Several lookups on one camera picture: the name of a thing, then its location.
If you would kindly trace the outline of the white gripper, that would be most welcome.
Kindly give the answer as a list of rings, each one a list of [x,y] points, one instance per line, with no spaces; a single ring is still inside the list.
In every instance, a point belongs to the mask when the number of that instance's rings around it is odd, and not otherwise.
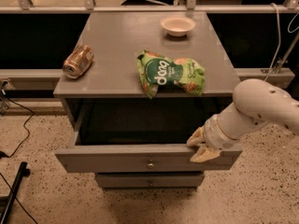
[[[202,163],[218,158],[221,149],[233,147],[241,137],[238,115],[216,114],[203,127],[197,128],[187,140],[187,147],[196,147],[191,162]]]

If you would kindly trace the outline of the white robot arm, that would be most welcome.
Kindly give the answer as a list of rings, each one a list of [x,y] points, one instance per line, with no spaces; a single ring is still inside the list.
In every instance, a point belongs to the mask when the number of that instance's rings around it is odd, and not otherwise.
[[[299,134],[299,102],[283,89],[260,79],[246,79],[233,91],[233,101],[209,118],[188,139],[187,147],[198,147],[192,162],[218,158],[240,137],[273,122]]]

